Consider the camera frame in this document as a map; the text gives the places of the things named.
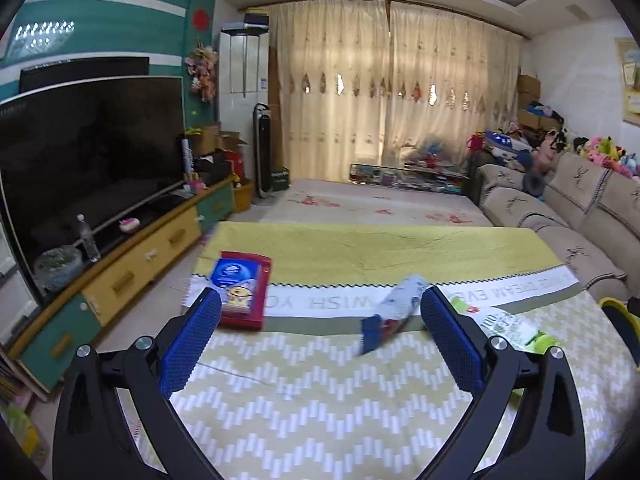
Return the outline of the blue white wrapper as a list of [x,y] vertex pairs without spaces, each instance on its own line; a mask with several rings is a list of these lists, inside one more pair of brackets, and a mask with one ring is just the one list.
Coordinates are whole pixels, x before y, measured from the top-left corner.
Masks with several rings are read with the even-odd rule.
[[378,305],[374,313],[360,323],[361,353],[381,348],[416,314],[425,289],[431,283],[413,274],[398,283]]

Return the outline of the yellow rimmed black trash bin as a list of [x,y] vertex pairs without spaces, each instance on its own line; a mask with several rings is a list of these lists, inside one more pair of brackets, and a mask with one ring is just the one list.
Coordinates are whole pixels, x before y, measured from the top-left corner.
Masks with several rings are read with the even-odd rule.
[[599,301],[601,310],[623,339],[636,367],[640,366],[639,304],[638,297],[630,297],[627,301],[604,297]]

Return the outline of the floral floor mat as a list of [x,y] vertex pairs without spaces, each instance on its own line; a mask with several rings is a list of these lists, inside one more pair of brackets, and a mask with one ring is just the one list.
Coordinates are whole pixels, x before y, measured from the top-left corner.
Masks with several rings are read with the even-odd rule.
[[468,198],[379,185],[296,180],[262,216],[267,223],[490,226]]

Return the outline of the cream curtains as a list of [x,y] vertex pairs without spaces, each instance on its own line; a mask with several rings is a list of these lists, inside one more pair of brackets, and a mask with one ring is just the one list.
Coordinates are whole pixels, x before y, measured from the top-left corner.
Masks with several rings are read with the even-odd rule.
[[282,162],[343,182],[354,162],[398,166],[438,146],[465,158],[513,117],[523,40],[468,16],[383,0],[270,6]]

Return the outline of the low shelf of books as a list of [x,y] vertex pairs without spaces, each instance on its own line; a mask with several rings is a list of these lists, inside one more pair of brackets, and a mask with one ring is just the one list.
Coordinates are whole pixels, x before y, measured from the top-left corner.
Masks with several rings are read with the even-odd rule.
[[353,162],[349,167],[350,182],[386,188],[461,195],[467,180],[466,175],[457,170],[415,164],[391,167]]

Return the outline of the pile of plush toys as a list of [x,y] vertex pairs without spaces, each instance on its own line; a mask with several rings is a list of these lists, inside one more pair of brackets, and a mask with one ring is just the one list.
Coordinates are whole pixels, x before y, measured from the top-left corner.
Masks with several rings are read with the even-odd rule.
[[546,174],[564,153],[573,153],[605,169],[611,169],[629,179],[639,180],[639,157],[627,152],[607,136],[585,138],[574,136],[567,128],[551,129],[533,150],[533,170]]

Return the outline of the large black television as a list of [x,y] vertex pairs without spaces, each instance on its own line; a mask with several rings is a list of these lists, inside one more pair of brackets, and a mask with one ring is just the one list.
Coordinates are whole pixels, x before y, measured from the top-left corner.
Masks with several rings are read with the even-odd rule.
[[182,182],[183,131],[179,77],[81,80],[2,102],[3,222],[40,304],[56,293],[36,277],[36,259],[80,246],[79,216],[111,252],[119,220]]

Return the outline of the glass ashtray bowl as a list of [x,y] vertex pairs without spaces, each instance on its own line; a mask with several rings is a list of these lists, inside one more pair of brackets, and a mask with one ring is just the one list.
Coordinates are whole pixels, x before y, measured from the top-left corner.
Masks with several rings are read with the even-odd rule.
[[43,292],[64,289],[84,270],[79,249],[62,246],[47,250],[34,262],[35,280]]

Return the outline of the blue tissue pack red tray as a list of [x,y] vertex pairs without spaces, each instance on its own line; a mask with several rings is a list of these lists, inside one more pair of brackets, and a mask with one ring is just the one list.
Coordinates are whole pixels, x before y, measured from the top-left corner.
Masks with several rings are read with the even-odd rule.
[[262,329],[272,261],[250,252],[222,252],[208,281],[221,300],[220,325]]

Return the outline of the clear water bottle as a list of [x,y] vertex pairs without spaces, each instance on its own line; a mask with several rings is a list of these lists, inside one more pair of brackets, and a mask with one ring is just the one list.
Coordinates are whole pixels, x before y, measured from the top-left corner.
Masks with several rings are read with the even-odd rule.
[[81,243],[85,247],[85,251],[88,259],[91,262],[99,261],[101,259],[101,254],[100,254],[98,245],[96,244],[96,240],[93,237],[89,223],[87,222],[83,214],[78,214],[76,218],[78,221],[78,229],[79,229],[79,236],[81,239]]

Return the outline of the flower wall decoration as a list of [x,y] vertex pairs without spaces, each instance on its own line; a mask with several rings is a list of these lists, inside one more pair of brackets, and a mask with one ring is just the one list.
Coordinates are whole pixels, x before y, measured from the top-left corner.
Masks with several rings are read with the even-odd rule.
[[190,92],[204,103],[211,103],[217,93],[218,53],[208,44],[198,42],[184,60],[190,78]]

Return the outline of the tv cabinet yellow green drawers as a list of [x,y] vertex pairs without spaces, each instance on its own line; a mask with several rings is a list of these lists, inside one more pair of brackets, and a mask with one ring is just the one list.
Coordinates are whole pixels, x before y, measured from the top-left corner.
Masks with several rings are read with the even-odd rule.
[[208,229],[232,213],[232,177],[126,237],[73,281],[10,345],[8,358],[48,396],[77,347],[90,344]]

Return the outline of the patterned table cloth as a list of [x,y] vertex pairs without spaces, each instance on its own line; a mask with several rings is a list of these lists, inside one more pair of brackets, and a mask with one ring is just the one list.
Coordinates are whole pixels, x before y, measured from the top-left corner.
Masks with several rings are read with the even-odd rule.
[[223,252],[271,259],[264,325],[218,328],[170,400],[224,478],[409,479],[426,466],[470,396],[420,318],[361,349],[361,321],[413,274],[480,314],[513,313],[536,346],[565,351],[588,472],[638,412],[639,374],[623,339],[573,261],[532,231],[224,222],[194,268],[153,286],[122,326],[157,332],[198,296]]

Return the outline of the white standing air conditioner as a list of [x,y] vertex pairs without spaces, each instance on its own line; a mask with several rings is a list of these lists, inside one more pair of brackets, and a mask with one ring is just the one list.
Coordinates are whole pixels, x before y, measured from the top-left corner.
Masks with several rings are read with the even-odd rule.
[[226,27],[218,37],[218,120],[243,144],[244,172],[254,178],[253,112],[268,102],[269,30]]

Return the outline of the stacked cardboard boxes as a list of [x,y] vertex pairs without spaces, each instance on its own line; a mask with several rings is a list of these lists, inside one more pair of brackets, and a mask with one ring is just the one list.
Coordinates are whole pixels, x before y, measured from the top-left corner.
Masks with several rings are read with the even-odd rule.
[[564,118],[551,106],[541,102],[541,83],[529,75],[521,74],[516,82],[518,90],[518,123],[529,131],[560,131]]

